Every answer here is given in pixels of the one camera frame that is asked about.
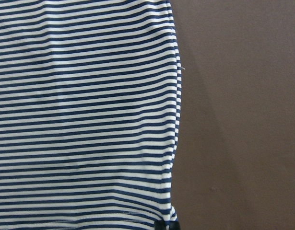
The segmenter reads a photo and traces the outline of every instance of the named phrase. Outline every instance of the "brown background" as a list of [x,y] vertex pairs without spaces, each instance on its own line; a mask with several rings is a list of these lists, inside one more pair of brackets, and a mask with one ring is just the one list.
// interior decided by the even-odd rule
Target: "brown background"
[[295,230],[295,0],[171,0],[182,230]]

